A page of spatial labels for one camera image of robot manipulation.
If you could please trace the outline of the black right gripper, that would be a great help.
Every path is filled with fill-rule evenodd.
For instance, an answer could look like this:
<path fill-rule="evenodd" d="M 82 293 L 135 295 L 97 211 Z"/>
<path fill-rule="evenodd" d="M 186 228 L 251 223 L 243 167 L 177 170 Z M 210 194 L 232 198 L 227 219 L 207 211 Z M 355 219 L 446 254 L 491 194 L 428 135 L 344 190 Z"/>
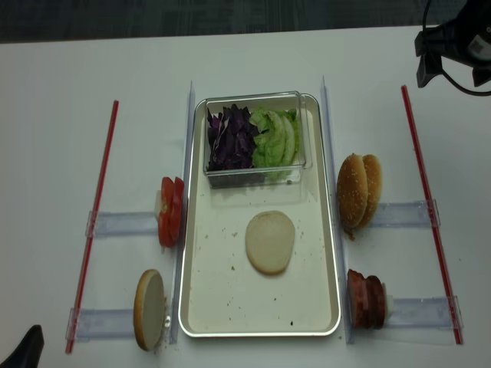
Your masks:
<path fill-rule="evenodd" d="M 415 39 L 417 86 L 424 88 L 443 74 L 441 57 L 473 68 L 473 83 L 480 87 L 491 80 L 490 2 L 467 1 L 451 21 L 423 30 Z"/>

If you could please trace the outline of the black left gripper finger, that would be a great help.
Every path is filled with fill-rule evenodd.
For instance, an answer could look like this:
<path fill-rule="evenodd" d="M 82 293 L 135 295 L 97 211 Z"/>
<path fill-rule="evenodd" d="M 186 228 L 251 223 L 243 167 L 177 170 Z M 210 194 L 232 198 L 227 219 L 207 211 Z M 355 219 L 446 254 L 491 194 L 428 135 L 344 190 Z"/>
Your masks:
<path fill-rule="evenodd" d="M 10 356 L 1 363 L 1 368 L 37 368 L 43 348 L 41 325 L 33 325 Z"/>

